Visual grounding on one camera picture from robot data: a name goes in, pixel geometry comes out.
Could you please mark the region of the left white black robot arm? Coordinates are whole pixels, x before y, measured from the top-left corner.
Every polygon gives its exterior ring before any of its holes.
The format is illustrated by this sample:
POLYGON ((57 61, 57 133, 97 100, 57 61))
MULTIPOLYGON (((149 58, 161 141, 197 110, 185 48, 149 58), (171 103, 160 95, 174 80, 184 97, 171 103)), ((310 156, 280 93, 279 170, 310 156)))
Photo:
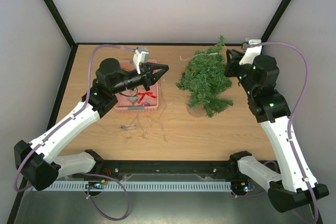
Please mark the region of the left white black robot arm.
POLYGON ((14 146, 19 173, 41 191, 61 177, 96 170, 102 159, 92 150, 68 156, 59 156, 59 153, 118 103, 118 93, 139 86, 148 91, 168 70, 168 65, 150 62, 140 64, 139 72, 125 71, 118 60, 103 60, 91 88, 66 117, 40 137, 29 143, 19 141, 14 146))

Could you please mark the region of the clear led string lights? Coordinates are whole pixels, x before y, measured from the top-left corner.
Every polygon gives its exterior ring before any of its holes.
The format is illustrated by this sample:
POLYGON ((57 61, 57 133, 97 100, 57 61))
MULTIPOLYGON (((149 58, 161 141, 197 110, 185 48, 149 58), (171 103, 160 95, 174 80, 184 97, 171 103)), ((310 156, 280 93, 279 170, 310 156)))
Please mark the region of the clear led string lights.
POLYGON ((201 108, 187 106, 189 92, 176 87, 181 72, 193 56, 194 50, 156 54, 155 59, 169 66, 169 71, 159 80, 159 106, 156 112, 109 112, 94 123, 90 130, 104 146, 154 142, 191 141, 208 139, 209 132, 221 116, 208 118, 201 108))

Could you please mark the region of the small green christmas tree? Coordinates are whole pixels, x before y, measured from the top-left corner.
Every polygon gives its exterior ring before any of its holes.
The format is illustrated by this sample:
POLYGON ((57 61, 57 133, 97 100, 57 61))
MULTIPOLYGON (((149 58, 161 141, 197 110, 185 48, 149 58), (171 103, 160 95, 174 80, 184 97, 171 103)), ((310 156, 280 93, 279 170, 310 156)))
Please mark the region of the small green christmas tree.
POLYGON ((199 49, 188 61, 176 86, 188 91, 188 107, 202 106, 208 118, 234 105, 231 99, 220 95, 232 87, 232 81, 225 76, 226 62, 223 56, 225 38, 220 35, 218 43, 206 50, 199 49))

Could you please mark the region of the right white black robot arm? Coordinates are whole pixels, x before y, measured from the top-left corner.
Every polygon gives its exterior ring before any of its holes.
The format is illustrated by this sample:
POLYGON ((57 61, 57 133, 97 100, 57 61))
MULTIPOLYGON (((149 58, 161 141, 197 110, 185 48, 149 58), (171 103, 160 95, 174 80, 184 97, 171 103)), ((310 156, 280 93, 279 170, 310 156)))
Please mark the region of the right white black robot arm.
POLYGON ((251 153, 231 155, 229 172, 239 178, 250 177, 268 194, 278 212, 286 212, 329 195, 318 183, 299 147, 294 130, 288 125, 291 112, 286 99, 276 90, 279 68, 275 58, 229 49, 225 76, 236 77, 247 94, 248 106, 265 131, 274 150, 280 173, 257 161, 251 153))

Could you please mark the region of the pink plastic basket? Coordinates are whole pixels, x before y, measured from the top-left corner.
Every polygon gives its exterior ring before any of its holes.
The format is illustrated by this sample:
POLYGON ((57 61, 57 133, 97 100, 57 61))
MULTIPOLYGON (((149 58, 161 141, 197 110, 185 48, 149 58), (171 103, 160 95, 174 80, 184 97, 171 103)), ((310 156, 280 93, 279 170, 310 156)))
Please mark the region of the pink plastic basket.
POLYGON ((122 92, 121 94, 116 94, 118 99, 118 103, 113 107, 119 113, 145 113, 145 112, 156 112, 159 105, 159 87, 156 83, 155 85, 150 87, 149 91, 145 91, 143 85, 140 85, 138 89, 135 90, 127 90, 122 92), (156 99, 145 96, 141 103, 132 104, 129 100, 131 96, 137 96, 139 92, 152 92, 156 99), (148 102, 150 104, 149 107, 143 107, 142 104, 144 102, 148 102))

